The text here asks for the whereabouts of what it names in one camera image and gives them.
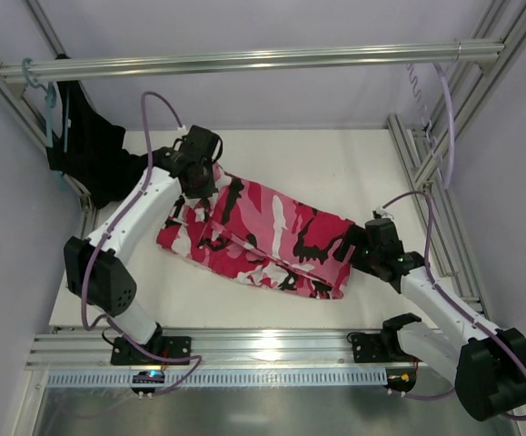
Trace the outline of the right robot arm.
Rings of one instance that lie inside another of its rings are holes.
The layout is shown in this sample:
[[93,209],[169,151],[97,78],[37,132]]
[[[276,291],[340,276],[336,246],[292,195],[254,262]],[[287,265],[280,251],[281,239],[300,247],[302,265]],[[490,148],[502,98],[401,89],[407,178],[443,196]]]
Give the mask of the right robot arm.
[[435,325],[408,312],[384,321],[377,333],[351,332],[355,362],[422,362],[452,384],[477,421],[526,405],[524,335],[490,322],[434,279],[427,253],[405,251],[391,219],[376,216],[352,226],[336,257],[391,285]]

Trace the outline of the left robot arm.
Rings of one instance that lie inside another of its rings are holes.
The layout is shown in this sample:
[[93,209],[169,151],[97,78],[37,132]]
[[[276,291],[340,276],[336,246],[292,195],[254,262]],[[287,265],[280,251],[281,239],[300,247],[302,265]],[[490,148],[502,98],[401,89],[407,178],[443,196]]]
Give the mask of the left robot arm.
[[183,196],[208,199],[217,192],[214,165],[222,156],[222,138],[193,125],[187,134],[148,154],[139,182],[113,214],[86,238],[65,244],[68,290],[81,300],[83,326],[87,307],[102,312],[110,325],[148,353],[162,334],[161,326],[136,300],[137,285],[127,270],[135,247],[161,213]]

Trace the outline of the pink camouflage trousers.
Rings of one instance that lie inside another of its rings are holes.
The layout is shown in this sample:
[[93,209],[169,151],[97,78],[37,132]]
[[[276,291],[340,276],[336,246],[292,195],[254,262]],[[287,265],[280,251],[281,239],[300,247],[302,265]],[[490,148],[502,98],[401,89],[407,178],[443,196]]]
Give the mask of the pink camouflage trousers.
[[214,167],[215,193],[179,197],[157,244],[229,280],[339,300],[351,275],[336,251],[352,221]]

